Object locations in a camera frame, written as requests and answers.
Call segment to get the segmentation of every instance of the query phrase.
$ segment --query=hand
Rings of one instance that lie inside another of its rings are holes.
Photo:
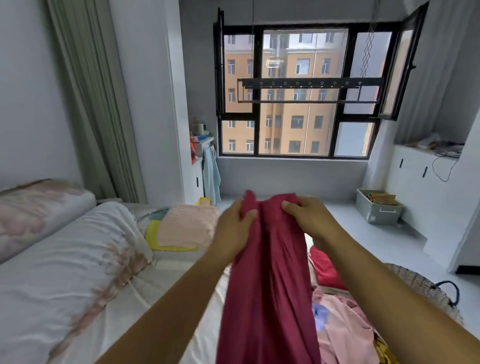
[[[247,245],[250,225],[257,217],[257,210],[249,211],[240,218],[242,201],[235,201],[218,219],[212,245],[208,249],[221,259],[225,266],[231,263]]]
[[[282,207],[295,218],[304,233],[316,240],[315,246],[320,242],[335,242],[345,232],[319,199],[299,197],[299,203],[300,206],[284,201]]]

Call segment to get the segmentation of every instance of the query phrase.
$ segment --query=green curtain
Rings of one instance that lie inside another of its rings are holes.
[[[146,203],[108,0],[47,0],[71,93],[85,187]]]

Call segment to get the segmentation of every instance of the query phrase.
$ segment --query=sheer curtain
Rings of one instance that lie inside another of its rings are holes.
[[[398,116],[396,144],[426,137],[433,129],[465,35],[473,0],[431,0]]]
[[[85,187],[146,203],[108,0],[47,0],[62,58]]]

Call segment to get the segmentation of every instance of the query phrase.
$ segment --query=black baseboard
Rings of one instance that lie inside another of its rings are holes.
[[[478,266],[458,266],[455,271],[456,274],[473,274],[480,276],[480,267]]]

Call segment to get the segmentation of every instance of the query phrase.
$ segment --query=yellow cloth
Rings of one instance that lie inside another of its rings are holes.
[[[373,346],[375,347],[375,350],[377,350],[380,364],[398,364],[395,355],[393,355],[387,344],[385,344],[385,341],[383,341],[383,339],[381,339],[377,334],[375,334]]]
[[[169,246],[159,246],[156,241],[156,232],[160,227],[162,220],[152,220],[150,225],[147,228],[147,235],[145,239],[147,240],[148,246],[152,250],[163,250],[168,252],[191,252],[198,250],[198,248],[185,248],[183,246],[169,245]]]

